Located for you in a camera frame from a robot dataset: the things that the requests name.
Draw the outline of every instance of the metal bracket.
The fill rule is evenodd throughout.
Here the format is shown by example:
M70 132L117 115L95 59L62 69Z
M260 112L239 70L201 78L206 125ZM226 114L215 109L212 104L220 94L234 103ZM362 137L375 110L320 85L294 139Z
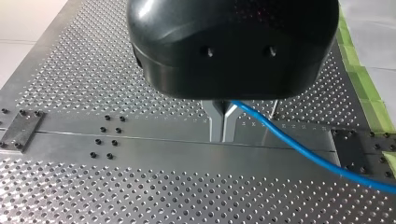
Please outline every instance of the metal bracket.
M372 174L361 140L355 131L331 130L330 135L342 167L362 175Z
M0 141L1 151L22 153L44 115L41 111L20 110Z
M230 105L224 113L226 104L222 101L202 101L201 105L209 116L210 142L233 142L236 120L242 110Z
M224 121L222 101L201 101L201 105L209 116L210 142L221 142Z

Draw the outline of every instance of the green tape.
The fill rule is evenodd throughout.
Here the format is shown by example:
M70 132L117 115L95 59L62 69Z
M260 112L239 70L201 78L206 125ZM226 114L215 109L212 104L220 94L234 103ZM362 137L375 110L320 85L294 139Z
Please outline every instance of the green tape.
M372 101L372 105L376 113L376 117L382 126L381 133L394 133L395 129L393 127L392 121L389 118L389 114L384 103L382 101Z
M367 118L371 131L374 133L382 133L382 126L376 116L372 103L368 100L361 100L361 107L363 109L364 116Z
M383 151L384 157L387 159L390 169L393 172L393 176L396 178L396 152Z
M384 102L381 100L367 69L361 66L341 8L336 37L344 66L361 102L370 129L375 133L396 133Z
M363 86L364 90L366 91L368 100L372 101L381 101L381 97L379 96L378 91L375 88L373 81L370 78L367 69L363 66L354 66L353 67L355 72L358 74L359 80L361 81L361 85Z
M356 94L358 95L359 99L368 100L369 97L366 94L364 87L361 84L361 80L359 79L359 75L356 72L349 72L349 78L352 82L353 89L355 89Z

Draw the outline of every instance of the white floor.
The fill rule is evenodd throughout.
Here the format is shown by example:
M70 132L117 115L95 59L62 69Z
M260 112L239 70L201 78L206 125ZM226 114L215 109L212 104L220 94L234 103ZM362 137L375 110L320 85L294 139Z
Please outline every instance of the white floor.
M0 89L67 0L0 0Z
M396 1L339 1L361 65L396 127Z

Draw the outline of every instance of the black robot head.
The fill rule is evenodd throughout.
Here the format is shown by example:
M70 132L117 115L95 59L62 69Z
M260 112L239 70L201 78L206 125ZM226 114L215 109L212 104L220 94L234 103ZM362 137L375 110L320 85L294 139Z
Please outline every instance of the black robot head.
M134 53L156 90L189 99L278 99L318 77L337 0L130 0Z

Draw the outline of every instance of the blue cable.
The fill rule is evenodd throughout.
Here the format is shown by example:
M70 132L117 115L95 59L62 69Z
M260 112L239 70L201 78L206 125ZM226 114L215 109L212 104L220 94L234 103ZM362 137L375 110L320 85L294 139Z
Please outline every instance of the blue cable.
M375 181L373 179L366 178L366 177L364 177L362 175L356 175L356 174L354 174L354 173L352 173L352 172L350 172L348 170L345 170L345 169L343 169L343 168L341 168L339 166L336 166L336 165L332 164L329 161L324 160L323 158L321 158L317 154L313 153L308 148L304 147L303 145L301 145L300 143L298 143L297 141L292 139L287 134L285 134L282 131L280 131L275 126L275 124L273 124L269 119L267 119L265 116L263 116L260 112L256 111L255 109L251 108L248 105L245 105L244 103L242 103L240 101L233 101L233 104L237 105L242 110L247 112L250 116L252 116L255 119L257 119L258 121L260 121L276 137L278 137L280 140L282 140L283 142L285 142L289 146L291 146L294 149L296 149L298 152L303 154L305 157L307 157L309 160L313 161L317 165L320 165L320 166L328 169L329 171L331 171L331 172L333 172L333 173L335 173L337 175L341 175L343 177L346 177L346 178L348 178L350 180L353 180L353 181L355 181L355 182L357 182L359 184L362 184L364 186L396 194L396 186L393 186L393 185L390 185L390 184L381 183L381 182Z

